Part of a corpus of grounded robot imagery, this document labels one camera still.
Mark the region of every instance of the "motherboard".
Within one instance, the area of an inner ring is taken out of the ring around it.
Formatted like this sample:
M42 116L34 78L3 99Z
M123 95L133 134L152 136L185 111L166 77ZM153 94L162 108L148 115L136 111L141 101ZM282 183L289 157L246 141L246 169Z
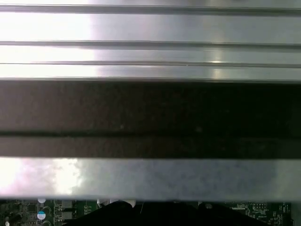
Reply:
M224 202L220 203L242 214L273 226L292 226L291 204L286 202Z
M63 226L97 208L96 200L38 199L0 202L0 226Z
M219 204L272 226L293 225L290 203L223 202ZM63 226L100 207L97 200L2 200L0 201L0 226Z

